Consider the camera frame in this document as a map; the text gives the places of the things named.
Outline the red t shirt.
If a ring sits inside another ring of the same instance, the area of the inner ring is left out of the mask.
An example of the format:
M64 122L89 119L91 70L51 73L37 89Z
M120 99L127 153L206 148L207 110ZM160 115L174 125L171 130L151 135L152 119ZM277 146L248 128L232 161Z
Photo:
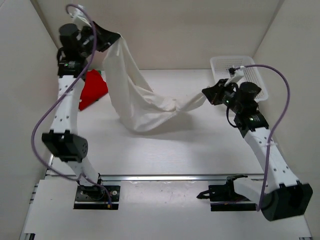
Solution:
M101 72L95 69L86 73L85 84L80 95L78 109L83 111L109 92Z

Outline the white cloth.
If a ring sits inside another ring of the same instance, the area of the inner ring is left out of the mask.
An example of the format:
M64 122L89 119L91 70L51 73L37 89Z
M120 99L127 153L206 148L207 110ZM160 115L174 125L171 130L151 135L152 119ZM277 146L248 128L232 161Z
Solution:
M102 62L111 104L122 124L137 133L151 131L179 114L201 107L201 91L182 98L157 94L136 65L123 37L113 43Z

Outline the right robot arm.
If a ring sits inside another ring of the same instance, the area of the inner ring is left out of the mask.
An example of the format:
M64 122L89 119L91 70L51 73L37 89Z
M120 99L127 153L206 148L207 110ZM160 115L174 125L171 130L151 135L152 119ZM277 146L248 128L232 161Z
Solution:
M233 125L251 147L264 171L264 180L247 175L228 176L223 185L210 185L198 199L209 199L213 211L246 211L259 208L268 221L304 215L313 195L291 171L271 137L265 117L255 100L261 88L252 82L227 83L220 79L202 93L214 105L225 105L235 113Z

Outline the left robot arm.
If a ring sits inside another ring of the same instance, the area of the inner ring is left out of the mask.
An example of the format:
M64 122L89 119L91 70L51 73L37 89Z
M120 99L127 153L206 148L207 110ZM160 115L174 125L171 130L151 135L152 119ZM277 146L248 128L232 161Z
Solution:
M105 188L98 183L99 173L87 157L88 141L78 135L78 110L90 65L87 58L96 51L106 51L120 35L96 23L82 28L68 23L59 28L59 38L62 44L57 53L59 103L50 130L41 139L54 157L73 170L81 186L89 186L87 194L100 200Z

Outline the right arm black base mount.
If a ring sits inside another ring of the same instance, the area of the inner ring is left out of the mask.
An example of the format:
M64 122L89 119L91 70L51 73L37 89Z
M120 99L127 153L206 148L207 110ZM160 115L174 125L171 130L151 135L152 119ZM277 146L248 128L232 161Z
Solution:
M248 179L247 175L228 176L225 184L211 184L208 190L200 192L196 198L210 201L211 212L247 212L255 211L256 204L235 192L234 181Z

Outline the aluminium table edge rail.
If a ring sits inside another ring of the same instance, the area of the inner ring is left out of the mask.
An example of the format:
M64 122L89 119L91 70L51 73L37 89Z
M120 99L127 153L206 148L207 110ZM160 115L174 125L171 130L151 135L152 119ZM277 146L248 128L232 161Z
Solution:
M172 175L102 175L105 182L171 182L171 181L225 181L235 174L172 174Z

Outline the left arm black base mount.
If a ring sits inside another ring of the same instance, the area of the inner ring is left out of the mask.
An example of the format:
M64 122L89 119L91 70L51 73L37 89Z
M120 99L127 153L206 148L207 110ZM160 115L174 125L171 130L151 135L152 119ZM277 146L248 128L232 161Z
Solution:
M75 210L118 210L120 202L121 186L103 185L78 185L75 193L73 208Z

